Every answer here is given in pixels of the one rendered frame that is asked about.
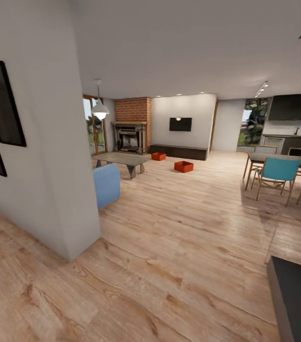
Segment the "storage box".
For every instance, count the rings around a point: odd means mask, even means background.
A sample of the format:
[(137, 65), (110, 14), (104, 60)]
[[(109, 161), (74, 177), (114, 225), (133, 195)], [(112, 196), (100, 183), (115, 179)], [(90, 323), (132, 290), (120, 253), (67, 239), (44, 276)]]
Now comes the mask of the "storage box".
[(152, 160), (161, 161), (161, 160), (164, 160), (165, 158), (166, 158), (165, 153), (156, 152), (156, 153), (151, 154)]
[(180, 161), (180, 162), (176, 162), (174, 165), (174, 169), (176, 171), (180, 171), (180, 172), (189, 172), (193, 170), (193, 163), (187, 162), (187, 161)]

